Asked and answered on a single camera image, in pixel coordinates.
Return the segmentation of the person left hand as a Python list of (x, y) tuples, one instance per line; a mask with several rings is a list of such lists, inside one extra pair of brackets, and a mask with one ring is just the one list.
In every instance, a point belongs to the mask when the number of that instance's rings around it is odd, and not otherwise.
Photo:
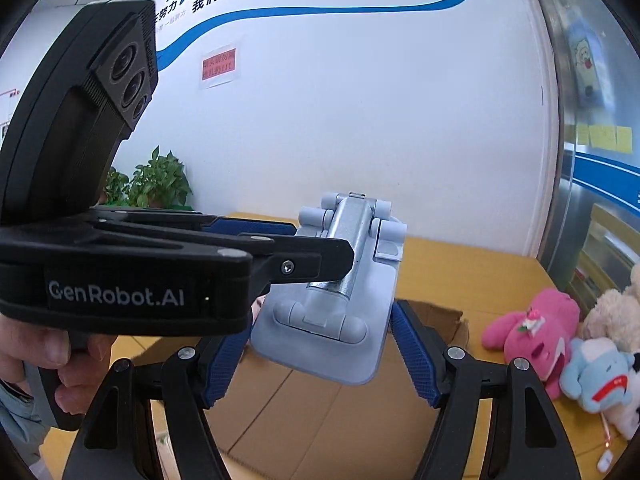
[(30, 393), (25, 364), (56, 370), (62, 382), (55, 401), (66, 413), (84, 414), (110, 367), (116, 336), (91, 335), (87, 352), (72, 354), (65, 330), (32, 325), (1, 315), (1, 379)]

